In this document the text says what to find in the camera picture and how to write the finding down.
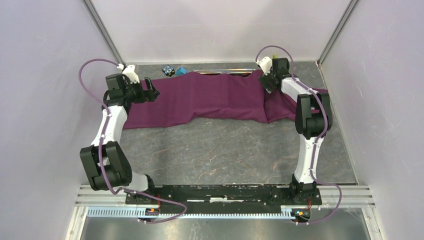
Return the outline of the blue small block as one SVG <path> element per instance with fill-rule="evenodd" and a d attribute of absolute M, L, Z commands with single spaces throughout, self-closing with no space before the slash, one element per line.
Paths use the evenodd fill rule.
<path fill-rule="evenodd" d="M 176 71 L 175 71 L 175 74 L 177 75 L 177 76 L 182 76 L 182 75 L 185 75 L 185 74 L 187 74 L 187 70 L 184 68 L 184 67 L 179 67 Z"/>

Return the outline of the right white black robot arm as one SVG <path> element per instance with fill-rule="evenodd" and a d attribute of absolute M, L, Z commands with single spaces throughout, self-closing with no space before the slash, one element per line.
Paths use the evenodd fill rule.
<path fill-rule="evenodd" d="M 291 74 L 287 58 L 266 56 L 255 63 L 263 72 L 259 82 L 269 94 L 279 90 L 296 103 L 294 123 L 300 137 L 300 147 L 288 196 L 293 203 L 302 204 L 318 193 L 316 166 L 319 151 L 332 125 L 330 96 L 312 89 Z"/>

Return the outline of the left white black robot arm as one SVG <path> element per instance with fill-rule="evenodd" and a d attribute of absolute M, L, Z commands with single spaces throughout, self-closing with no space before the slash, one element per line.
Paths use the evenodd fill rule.
<path fill-rule="evenodd" d="M 143 81 L 146 89 L 123 73 L 108 75 L 105 81 L 99 130 L 92 143 L 79 152 L 89 185 L 94 191 L 110 191 L 114 195 L 126 190 L 138 193 L 140 200 L 151 204 L 157 198 L 155 184 L 149 175 L 133 172 L 120 140 L 132 105 L 154 102 L 160 92 L 149 77 Z"/>

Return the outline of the purple cloth wrap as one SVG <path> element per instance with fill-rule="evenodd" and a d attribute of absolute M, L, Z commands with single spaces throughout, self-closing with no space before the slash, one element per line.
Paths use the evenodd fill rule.
<path fill-rule="evenodd" d="M 267 93 L 255 70 L 248 76 L 230 74 L 185 75 L 153 79 L 160 95 L 153 102 L 131 106 L 125 130 L 166 128 L 195 118 L 253 120 L 259 123 L 295 120 L 296 103 L 287 94 Z"/>

